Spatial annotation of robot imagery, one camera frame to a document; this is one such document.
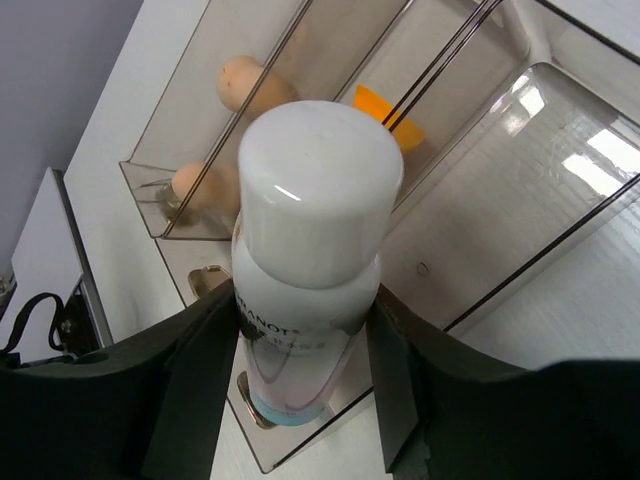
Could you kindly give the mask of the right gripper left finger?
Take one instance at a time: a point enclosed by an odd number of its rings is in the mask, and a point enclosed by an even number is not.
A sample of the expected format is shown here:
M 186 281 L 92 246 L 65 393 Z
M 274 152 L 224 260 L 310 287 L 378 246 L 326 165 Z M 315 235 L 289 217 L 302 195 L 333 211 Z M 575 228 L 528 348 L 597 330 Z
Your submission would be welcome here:
M 80 357 L 1 352 L 5 479 L 206 479 L 238 339 L 225 281 L 181 312 Z

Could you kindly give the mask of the beige makeup sponge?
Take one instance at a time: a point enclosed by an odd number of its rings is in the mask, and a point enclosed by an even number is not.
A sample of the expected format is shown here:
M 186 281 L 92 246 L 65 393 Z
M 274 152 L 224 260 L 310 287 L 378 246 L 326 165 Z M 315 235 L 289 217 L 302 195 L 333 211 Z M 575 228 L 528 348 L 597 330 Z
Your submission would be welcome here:
M 238 112 L 262 76 L 264 68 L 253 57 L 241 55 L 229 59 L 222 67 L 216 92 L 222 104 Z M 275 73 L 268 73 L 254 93 L 245 113 L 256 118 L 280 105 L 297 101 L 294 87 Z
M 214 162 L 209 168 L 202 161 L 191 162 L 171 179 L 176 197 L 188 201 L 191 209 L 209 209 L 220 215 L 235 215 L 240 208 L 239 172 L 235 165 Z

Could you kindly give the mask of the orange tube white cap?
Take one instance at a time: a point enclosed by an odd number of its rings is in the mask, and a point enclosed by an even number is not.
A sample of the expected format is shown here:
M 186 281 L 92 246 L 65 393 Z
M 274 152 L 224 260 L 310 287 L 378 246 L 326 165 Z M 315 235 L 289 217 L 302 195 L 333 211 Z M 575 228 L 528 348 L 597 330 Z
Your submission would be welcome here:
M 362 84 L 356 86 L 352 106 L 383 124 L 392 133 L 403 154 L 410 153 L 426 138 L 425 132 L 408 118 L 403 118 L 394 126 L 401 113 L 392 112 L 391 103 Z

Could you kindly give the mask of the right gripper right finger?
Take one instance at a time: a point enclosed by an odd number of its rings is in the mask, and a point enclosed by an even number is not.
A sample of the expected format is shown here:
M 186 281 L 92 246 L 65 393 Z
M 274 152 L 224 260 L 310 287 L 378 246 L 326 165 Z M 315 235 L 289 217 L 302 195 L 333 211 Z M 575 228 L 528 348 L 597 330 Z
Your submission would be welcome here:
M 526 370 L 381 289 L 366 322 L 386 471 L 396 479 L 635 479 L 639 364 Z

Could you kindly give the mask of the pink teal spray bottle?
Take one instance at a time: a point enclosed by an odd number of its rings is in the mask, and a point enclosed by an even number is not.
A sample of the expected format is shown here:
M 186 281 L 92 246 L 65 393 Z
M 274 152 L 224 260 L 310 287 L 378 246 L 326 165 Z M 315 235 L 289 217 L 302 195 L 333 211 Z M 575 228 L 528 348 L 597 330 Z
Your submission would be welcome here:
M 251 123 L 238 167 L 232 273 L 249 397 L 267 421 L 299 426 L 324 410 L 377 295 L 403 157 L 371 116 L 304 100 Z

